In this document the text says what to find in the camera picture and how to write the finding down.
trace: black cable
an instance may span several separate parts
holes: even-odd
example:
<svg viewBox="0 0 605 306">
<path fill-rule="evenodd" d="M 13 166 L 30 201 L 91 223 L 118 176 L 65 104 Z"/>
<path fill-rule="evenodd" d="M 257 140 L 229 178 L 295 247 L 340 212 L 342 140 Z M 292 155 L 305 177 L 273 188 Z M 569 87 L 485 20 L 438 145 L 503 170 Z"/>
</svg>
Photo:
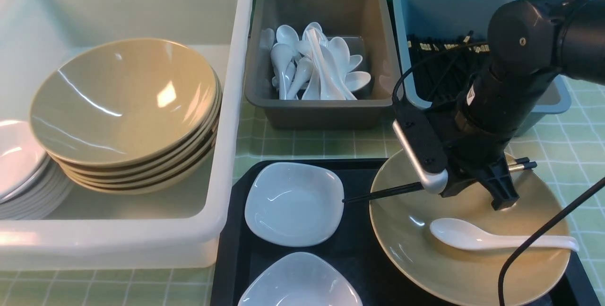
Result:
<svg viewBox="0 0 605 306">
<path fill-rule="evenodd" d="M 464 38 L 464 41 L 462 41 L 463 45 L 467 45 L 468 44 L 468 41 L 473 36 L 473 33 L 474 33 L 473 30 L 471 30 L 470 32 L 468 32 L 467 36 Z M 439 80 L 437 80 L 437 84 L 435 84 L 435 86 L 432 87 L 431 92 L 428 94 L 428 97 L 426 98 L 427 101 L 432 101 L 435 93 L 437 93 L 437 89 L 439 88 L 439 85 L 441 85 L 441 82 L 443 82 L 443 80 L 445 79 L 445 77 L 449 74 L 449 70 L 456 63 L 456 60 L 458 60 L 458 57 L 460 56 L 460 53 L 461 52 L 457 52 L 454 55 L 454 57 L 452 58 L 452 60 L 450 60 L 450 62 L 447 65 L 447 67 L 445 67 L 445 71 L 443 71 L 443 74 L 441 74 L 441 77 L 439 78 Z"/>
<path fill-rule="evenodd" d="M 459 50 L 464 47 L 474 47 L 474 46 L 482 46 L 482 45 L 487 45 L 487 42 L 483 41 L 482 43 L 471 43 L 471 44 L 466 44 L 466 45 L 458 45 L 456 47 L 452 47 L 451 49 L 446 49 L 446 50 L 442 50 L 441 52 L 437 52 L 431 56 L 428 56 L 427 58 L 424 58 L 423 60 L 420 60 L 419 62 L 415 63 L 414 65 L 412 65 L 407 71 L 404 72 L 404 74 L 401 76 L 401 78 L 399 78 L 399 80 L 397 80 L 397 84 L 395 84 L 395 88 L 393 89 L 393 96 L 391 97 L 391 100 L 393 101 L 393 105 L 399 104 L 400 100 L 397 97 L 397 92 L 399 91 L 400 86 L 402 86 L 402 84 L 404 83 L 404 79 L 406 79 L 406 77 L 408 75 L 410 75 L 410 73 L 412 73 L 412 71 L 417 69 L 417 67 L 424 64 L 425 62 L 434 60 L 437 57 L 442 56 L 443 54 L 446 54 L 447 52 Z"/>
<path fill-rule="evenodd" d="M 547 231 L 551 230 L 560 220 L 564 219 L 568 216 L 572 211 L 574 211 L 579 205 L 586 202 L 592 195 L 596 194 L 599 190 L 605 187 L 605 177 L 601 178 L 600 181 L 595 183 L 592 187 L 588 188 L 583 194 L 581 194 L 578 198 L 573 200 L 573 202 L 569 203 L 567 207 L 565 207 L 562 211 L 559 211 L 557 215 L 555 215 L 551 220 L 546 222 L 544 226 L 540 227 L 529 239 L 525 240 L 519 248 L 517 248 L 508 259 L 504 265 L 502 265 L 502 270 L 500 271 L 500 275 L 498 277 L 498 301 L 500 306 L 505 306 L 504 304 L 504 276 L 506 271 L 510 265 L 512 265 L 513 261 L 517 259 L 523 252 L 526 250 L 532 243 L 534 243 L 539 237 L 544 235 Z"/>
</svg>

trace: bundle of chopsticks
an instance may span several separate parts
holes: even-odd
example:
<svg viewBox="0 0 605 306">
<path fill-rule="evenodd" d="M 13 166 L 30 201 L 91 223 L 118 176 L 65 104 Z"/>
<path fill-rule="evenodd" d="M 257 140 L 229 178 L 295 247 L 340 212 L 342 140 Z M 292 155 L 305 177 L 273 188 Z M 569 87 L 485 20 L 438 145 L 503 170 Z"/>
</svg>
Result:
<svg viewBox="0 0 605 306">
<path fill-rule="evenodd" d="M 521 172 L 524 170 L 529 170 L 536 168 L 538 163 L 532 162 L 527 157 L 514 159 L 508 162 L 508 171 L 510 173 Z M 399 187 L 388 188 L 385 190 L 379 190 L 377 192 L 371 192 L 370 194 L 363 194 L 361 196 L 354 196 L 350 198 L 345 198 L 342 200 L 343 203 L 354 203 L 354 202 L 363 202 L 363 201 L 371 201 L 377 200 L 379 198 L 386 198 L 390 196 L 396 196 L 400 194 L 406 194 L 408 192 L 417 192 L 420 190 L 424 190 L 422 184 L 420 182 L 414 182 L 410 184 L 400 185 Z"/>
</svg>

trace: white plastic bin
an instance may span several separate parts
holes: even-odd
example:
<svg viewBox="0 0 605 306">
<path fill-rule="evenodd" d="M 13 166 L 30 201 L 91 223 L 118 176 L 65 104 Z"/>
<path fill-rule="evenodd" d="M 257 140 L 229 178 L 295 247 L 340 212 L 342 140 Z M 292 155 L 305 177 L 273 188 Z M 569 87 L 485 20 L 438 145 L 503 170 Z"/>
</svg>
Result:
<svg viewBox="0 0 605 306">
<path fill-rule="evenodd" d="M 205 267 L 231 194 L 252 0 L 0 0 L 0 120 L 27 120 L 43 80 L 84 49 L 161 37 L 203 54 L 224 90 L 214 159 L 165 191 L 74 188 L 45 220 L 0 221 L 0 270 Z"/>
</svg>

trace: stack of white plates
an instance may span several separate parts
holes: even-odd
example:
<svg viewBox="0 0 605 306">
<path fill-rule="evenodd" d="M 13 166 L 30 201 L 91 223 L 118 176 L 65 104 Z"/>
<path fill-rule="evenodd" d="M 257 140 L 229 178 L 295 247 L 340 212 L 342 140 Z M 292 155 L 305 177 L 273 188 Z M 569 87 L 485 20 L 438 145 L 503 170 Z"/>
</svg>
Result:
<svg viewBox="0 0 605 306">
<path fill-rule="evenodd" d="M 28 123 L 0 122 L 0 219 L 42 219 L 72 187 L 39 146 Z"/>
<path fill-rule="evenodd" d="M 40 144 L 79 185 L 143 194 L 212 155 L 222 99 L 208 62 L 161 39 L 117 41 L 54 72 L 32 103 Z"/>
</svg>

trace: label sticker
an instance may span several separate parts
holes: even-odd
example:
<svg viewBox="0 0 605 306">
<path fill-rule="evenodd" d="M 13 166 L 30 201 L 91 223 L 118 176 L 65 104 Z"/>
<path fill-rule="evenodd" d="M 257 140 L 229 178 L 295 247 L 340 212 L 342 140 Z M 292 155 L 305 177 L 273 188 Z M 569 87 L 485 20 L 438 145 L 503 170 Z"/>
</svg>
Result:
<svg viewBox="0 0 605 306">
<path fill-rule="evenodd" d="M 475 85 L 471 86 L 471 89 L 468 91 L 467 93 L 467 105 L 470 106 L 471 103 L 473 102 L 473 99 L 475 99 L 475 89 L 474 89 Z"/>
</svg>

